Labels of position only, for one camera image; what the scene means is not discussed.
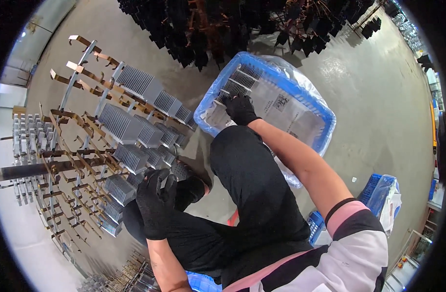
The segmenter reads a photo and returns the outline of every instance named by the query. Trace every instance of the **knee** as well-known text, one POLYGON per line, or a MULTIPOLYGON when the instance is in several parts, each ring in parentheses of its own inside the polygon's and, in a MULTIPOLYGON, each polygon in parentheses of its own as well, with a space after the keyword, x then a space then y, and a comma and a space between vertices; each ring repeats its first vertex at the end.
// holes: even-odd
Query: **knee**
POLYGON ((230 126, 223 129, 210 144, 210 155, 240 148, 247 143, 260 141, 260 136, 246 126, 230 126))

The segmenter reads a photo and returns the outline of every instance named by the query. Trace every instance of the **forearm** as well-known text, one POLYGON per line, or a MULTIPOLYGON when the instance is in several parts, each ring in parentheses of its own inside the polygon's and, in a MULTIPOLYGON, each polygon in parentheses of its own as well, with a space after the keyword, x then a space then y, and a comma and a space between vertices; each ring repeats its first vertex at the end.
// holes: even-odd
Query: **forearm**
POLYGON ((192 291, 187 275, 171 250, 168 240, 147 239, 151 267, 162 292, 192 291))
POLYGON ((301 181, 325 218, 338 202, 352 195, 343 180, 312 148, 264 120, 248 124, 301 181))

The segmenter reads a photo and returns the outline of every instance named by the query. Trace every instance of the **factory floor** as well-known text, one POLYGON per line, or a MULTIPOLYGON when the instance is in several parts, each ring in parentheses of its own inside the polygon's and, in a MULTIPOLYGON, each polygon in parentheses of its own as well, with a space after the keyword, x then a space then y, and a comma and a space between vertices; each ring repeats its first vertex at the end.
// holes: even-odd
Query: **factory floor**
MULTIPOLYGON (((288 44, 284 49, 280 47, 274 51, 276 36, 254 37, 249 51, 283 56, 316 86, 337 116, 337 125, 324 158, 354 196, 360 194, 372 173, 390 174, 398 179, 402 206, 389 238, 390 265, 393 265, 392 261, 407 239, 407 230, 418 228, 427 202, 434 167, 431 96, 425 74, 400 32, 384 13, 379 11, 378 14, 382 27, 370 39, 358 37, 345 26, 320 55, 312 53, 306 58, 299 51, 291 55, 288 44)), ((124 14, 116 0, 80 0, 58 28, 41 58, 28 93, 28 114, 39 113, 41 103, 47 115, 49 109, 57 108, 61 102, 66 85, 51 80, 50 69, 68 78, 72 70, 65 64, 78 62, 85 48, 75 41, 69 46, 70 35, 97 40, 102 53, 156 76, 167 92, 191 109, 197 107, 219 74, 213 61, 202 72, 195 67, 183 69, 166 49, 159 50, 150 41, 149 33, 142 31, 129 15, 124 14)), ((111 67, 105 67, 104 60, 96 62, 91 56, 88 61, 85 67, 89 71, 96 75, 103 71, 105 78, 111 76, 111 67)), ((96 85, 86 76, 81 78, 93 87, 96 85)), ((74 88, 65 108, 78 114, 84 111, 92 114, 97 103, 96 96, 74 88)), ((77 135, 83 139, 85 132, 79 131, 72 122, 61 127, 69 148, 78 149, 80 143, 74 139, 77 135)), ((214 182, 211 193, 192 204, 187 212, 225 224, 236 206, 210 171, 208 151, 211 141, 210 135, 198 129, 181 152, 205 166, 214 182)), ((104 147, 100 145, 101 141, 94 139, 94 142, 98 147, 104 147)), ((75 172, 68 174, 68 177, 74 176, 75 172)), ((61 184, 61 190, 63 187, 69 190, 72 198, 72 186, 61 184)), ((293 192, 301 213, 307 217, 315 209, 307 191, 293 189, 293 192)), ((90 220, 83 213, 81 218, 90 220)), ((68 227, 67 220, 62 220, 61 227, 82 250, 74 256, 86 272, 113 274, 116 269, 122 269, 133 250, 146 254, 146 249, 125 228, 117 238, 105 232, 100 239, 94 232, 87 233, 76 227, 80 237, 87 238, 83 242, 68 227)))

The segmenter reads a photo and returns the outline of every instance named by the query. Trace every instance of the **metal hook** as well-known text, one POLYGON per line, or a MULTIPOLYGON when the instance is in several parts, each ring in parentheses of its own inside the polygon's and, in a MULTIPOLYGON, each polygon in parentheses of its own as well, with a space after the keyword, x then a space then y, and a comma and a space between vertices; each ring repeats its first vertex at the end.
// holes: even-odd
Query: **metal hook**
POLYGON ((111 77, 111 86, 109 87, 109 90, 112 90, 114 86, 114 77, 111 77))

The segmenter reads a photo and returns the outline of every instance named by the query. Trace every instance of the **blue plastic crate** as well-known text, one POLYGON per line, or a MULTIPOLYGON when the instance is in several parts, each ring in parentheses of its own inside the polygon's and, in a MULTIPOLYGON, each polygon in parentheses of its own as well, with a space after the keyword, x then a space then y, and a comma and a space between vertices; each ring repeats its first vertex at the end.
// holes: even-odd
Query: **blue plastic crate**
POLYGON ((319 237, 320 232, 325 227, 325 222, 319 211, 314 211, 309 214, 307 219, 307 223, 309 225, 310 233, 309 233, 309 243, 313 244, 316 242, 319 237))
POLYGON ((429 201, 431 201, 434 198, 434 189, 436 188, 437 180, 433 179, 430 183, 430 189, 429 189, 429 201))
POLYGON ((189 285, 192 290, 197 292, 221 292, 223 290, 222 285, 215 284, 212 277, 186 271, 189 285))
MULTIPOLYGON (((309 93, 305 87, 288 78, 283 70, 268 63, 260 57, 247 52, 239 52, 236 54, 234 58, 223 68, 218 75, 218 78, 216 78, 208 89, 207 93, 204 95, 202 101, 194 112, 194 120, 199 127, 213 137, 220 132, 220 130, 216 127, 210 126, 208 123, 206 123, 202 119, 202 115, 204 115, 206 110, 213 105, 213 101, 218 98, 220 90, 225 86, 232 73, 240 64, 248 64, 253 66, 255 69, 261 70, 263 72, 261 79, 267 80, 272 84, 276 84, 278 88, 284 90, 290 96, 293 96, 312 113, 322 118, 324 125, 323 127, 313 130, 315 131, 315 137, 312 145, 309 146, 319 155, 323 155, 327 149, 332 132, 335 128, 337 121, 335 114, 330 108, 327 107, 323 100, 317 99, 311 93, 309 93)), ((296 176, 285 172, 283 175, 290 186, 295 188, 300 188, 302 186, 296 176)))
MULTIPOLYGON (((376 191, 376 187, 382 177, 383 175, 377 173, 372 174, 371 178, 366 184, 366 187, 358 196, 358 200, 366 205, 366 207, 368 207, 371 212, 377 217, 380 215, 381 210, 384 207, 385 199, 389 194, 390 187, 396 182, 395 177, 387 175, 382 180, 381 188, 376 191)), ((398 182, 396 182, 396 190, 400 192, 398 182)))
POLYGON ((377 186, 377 183, 379 182, 379 179, 382 177, 382 174, 373 173, 372 176, 369 178, 369 181, 366 184, 366 187, 361 192, 361 194, 358 196, 358 200, 363 203, 364 205, 367 205, 369 202, 369 199, 371 199, 372 192, 374 191, 375 187, 377 186))

